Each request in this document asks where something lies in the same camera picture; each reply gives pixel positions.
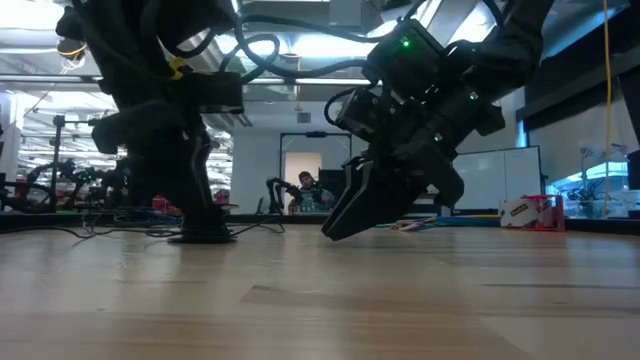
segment person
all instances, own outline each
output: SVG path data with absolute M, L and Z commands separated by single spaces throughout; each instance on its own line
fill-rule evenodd
M 302 201 L 296 204 L 293 199 L 289 204 L 289 213 L 293 212 L 296 205 L 302 209 L 302 212 L 327 212 L 333 208 L 336 202 L 335 196 L 329 190 L 323 189 L 321 184 L 313 179 L 310 172 L 301 172 L 298 179 L 300 180 Z

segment wooden tabletop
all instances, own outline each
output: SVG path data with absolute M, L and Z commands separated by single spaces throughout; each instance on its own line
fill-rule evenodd
M 0 236 L 0 359 L 640 358 L 640 238 Z

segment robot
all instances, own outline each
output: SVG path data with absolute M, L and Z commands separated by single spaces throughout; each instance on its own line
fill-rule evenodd
M 496 13 L 498 26 L 484 42 L 460 41 L 444 48 L 410 19 L 423 2 L 414 2 L 394 31 L 379 39 L 311 25 L 316 31 L 378 42 L 366 60 L 326 71 L 279 68 L 273 64 L 277 38 L 263 34 L 245 39 L 242 31 L 250 21 L 308 24 L 239 16 L 228 0 L 73 0 L 56 31 L 87 43 L 103 75 L 101 89 L 113 96 L 120 110 L 95 126 L 92 137 L 98 149 L 115 154 L 118 146 L 125 146 L 133 178 L 144 179 L 142 188 L 163 194 L 182 210 L 184 235 L 178 242 L 231 239 L 224 212 L 208 191 L 205 162 L 212 143 L 201 113 L 241 113 L 242 85 L 265 70 L 291 79 L 362 67 L 371 85 L 329 100 L 330 104 L 349 96 L 340 116 L 327 118 L 370 144 L 362 156 L 345 164 L 347 190 L 322 229 L 332 240 L 340 240 L 402 216 L 430 184 L 438 188 L 441 204 L 460 199 L 464 184 L 451 166 L 455 148 L 473 131 L 488 135 L 504 127 L 500 109 L 491 104 L 531 78 L 542 53 L 542 25 L 553 4 L 508 0 L 502 14 Z M 485 3 L 497 8 L 493 1 Z M 207 28 L 198 47 L 178 48 Z M 239 44 L 231 56 L 243 50 L 258 65 L 255 70 L 244 76 L 226 72 L 228 61 L 223 61 L 220 71 L 203 74 L 186 65 L 184 59 L 198 55 L 214 36 L 231 29 Z M 249 43 L 265 39 L 274 41 L 276 51 L 262 58 Z M 175 56 L 173 61 L 166 60 L 160 44 Z M 379 82 L 381 93 L 373 90 Z M 170 172 L 165 171 L 167 164 Z

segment whiteboard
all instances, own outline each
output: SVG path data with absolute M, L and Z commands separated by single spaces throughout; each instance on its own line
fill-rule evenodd
M 505 200 L 542 194 L 539 148 L 461 154 L 453 161 L 464 195 L 455 208 L 498 209 Z

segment wooden table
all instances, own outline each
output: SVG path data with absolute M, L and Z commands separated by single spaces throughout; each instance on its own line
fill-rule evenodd
M 0 237 L 0 359 L 640 358 L 638 237 Z

